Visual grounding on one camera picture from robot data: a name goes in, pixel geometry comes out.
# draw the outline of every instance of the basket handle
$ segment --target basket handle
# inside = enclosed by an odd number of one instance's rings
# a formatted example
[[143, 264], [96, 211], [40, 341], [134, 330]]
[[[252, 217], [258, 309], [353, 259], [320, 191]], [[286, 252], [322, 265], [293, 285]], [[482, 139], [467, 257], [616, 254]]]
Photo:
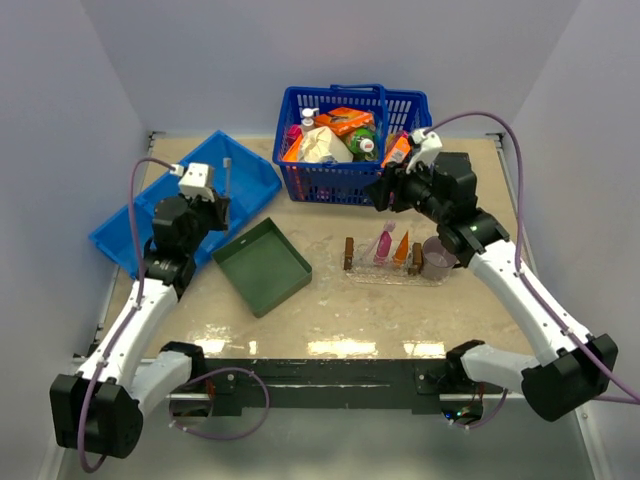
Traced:
[[333, 84], [330, 86], [331, 90], [359, 90], [370, 89], [377, 90], [380, 95], [380, 106], [382, 107], [382, 135], [380, 136], [380, 143], [378, 144], [378, 150], [380, 155], [384, 156], [384, 144], [389, 133], [389, 111], [387, 109], [387, 99], [385, 95], [384, 86], [379, 83], [356, 83], [353, 85]]

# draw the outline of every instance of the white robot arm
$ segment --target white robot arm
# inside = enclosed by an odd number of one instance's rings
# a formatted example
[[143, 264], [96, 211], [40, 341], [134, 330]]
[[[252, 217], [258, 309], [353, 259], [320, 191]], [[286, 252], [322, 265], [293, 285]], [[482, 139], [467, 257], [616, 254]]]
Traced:
[[[557, 420], [603, 393], [609, 382], [574, 342], [585, 345], [609, 369], [617, 346], [608, 335], [591, 335], [526, 265], [516, 271], [516, 248], [508, 233], [477, 206], [477, 178], [468, 155], [440, 152], [442, 144], [434, 136], [422, 129], [413, 132], [409, 138], [417, 157], [410, 154], [401, 164], [387, 164], [381, 178], [365, 191], [379, 211], [415, 209], [434, 221], [443, 246], [491, 289], [533, 349], [530, 357], [496, 350], [481, 341], [460, 345], [447, 353], [454, 383], [487, 382], [522, 393], [538, 415]], [[564, 331], [545, 307], [563, 320]]]
[[[75, 375], [58, 375], [51, 385], [56, 440], [61, 446], [78, 448], [80, 432], [85, 450], [126, 457], [140, 437], [144, 417], [170, 392], [205, 373], [202, 349], [178, 342], [167, 344], [151, 366], [138, 373], [149, 342], [193, 278], [196, 249], [210, 231], [228, 229], [230, 198], [211, 187], [212, 167], [174, 165], [172, 173], [180, 177], [180, 194], [155, 206], [153, 237], [144, 251], [142, 298], [138, 303], [138, 278], [98, 348]], [[80, 425], [87, 401], [87, 420]]]

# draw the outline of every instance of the blue basket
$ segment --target blue basket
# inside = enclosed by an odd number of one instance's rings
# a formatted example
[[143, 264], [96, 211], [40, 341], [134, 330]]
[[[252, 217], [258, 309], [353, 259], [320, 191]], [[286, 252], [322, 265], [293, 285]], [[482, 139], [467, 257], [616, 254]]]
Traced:
[[[314, 164], [284, 162], [287, 153], [286, 132], [299, 124], [305, 107], [326, 113], [349, 106], [373, 112], [379, 136], [381, 158], [375, 162]], [[330, 88], [289, 87], [284, 93], [278, 130], [273, 148], [273, 163], [282, 170], [291, 200], [300, 202], [372, 205], [363, 188], [375, 181], [384, 157], [386, 136], [398, 130], [411, 131], [431, 125], [427, 96], [423, 92], [386, 90], [382, 85], [331, 85]]]
[[[229, 242], [282, 188], [282, 183], [269, 162], [221, 131], [211, 135], [187, 155], [180, 165], [197, 162], [213, 166], [216, 169], [214, 187], [224, 194], [224, 157], [231, 158], [231, 226], [227, 235], [224, 232], [210, 232], [205, 237], [195, 254], [198, 268], [211, 260], [213, 251]], [[165, 173], [135, 198], [134, 208], [141, 245], [151, 238], [151, 220], [156, 203], [178, 193], [178, 177]], [[111, 260], [129, 272], [129, 276], [135, 277], [138, 264], [126, 206], [91, 233], [89, 238]]]

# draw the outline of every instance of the beige table surface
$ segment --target beige table surface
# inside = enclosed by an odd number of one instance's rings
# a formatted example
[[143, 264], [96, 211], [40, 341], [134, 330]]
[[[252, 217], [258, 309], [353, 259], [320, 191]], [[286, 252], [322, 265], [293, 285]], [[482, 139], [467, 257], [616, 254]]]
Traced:
[[[153, 155], [177, 162], [204, 138], [159, 138]], [[270, 160], [272, 139], [239, 139]], [[494, 142], [445, 139], [445, 150], [468, 152], [478, 175], [479, 204], [515, 236], [516, 221]], [[150, 166], [145, 184], [163, 173]], [[282, 191], [244, 231], [271, 217], [313, 267], [313, 280], [282, 305], [255, 318], [212, 261], [197, 275], [147, 349], [155, 357], [168, 341], [193, 342], [207, 356], [227, 358], [440, 357], [467, 340], [530, 353], [515, 322], [473, 274], [456, 270], [439, 287], [355, 283], [341, 269], [347, 236], [374, 238], [387, 219], [394, 239], [406, 230], [424, 241], [435, 225], [416, 212], [378, 213], [370, 207], [292, 202]], [[131, 289], [119, 272], [105, 327], [113, 324]]]

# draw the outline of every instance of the orange snack bag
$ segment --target orange snack bag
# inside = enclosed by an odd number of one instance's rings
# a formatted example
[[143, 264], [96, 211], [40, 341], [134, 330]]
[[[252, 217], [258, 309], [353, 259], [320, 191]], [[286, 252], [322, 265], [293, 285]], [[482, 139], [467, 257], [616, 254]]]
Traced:
[[400, 137], [409, 138], [409, 133], [404, 130], [398, 130], [396, 133], [390, 133], [387, 135], [387, 140], [384, 142], [384, 153], [389, 153], [391, 147], [395, 145]]
[[389, 162], [401, 163], [409, 155], [410, 151], [409, 140], [404, 135], [400, 136], [385, 155], [382, 167]]
[[373, 125], [373, 114], [349, 107], [338, 107], [329, 113], [315, 118], [316, 127], [329, 127], [333, 133], [342, 137], [356, 128]]

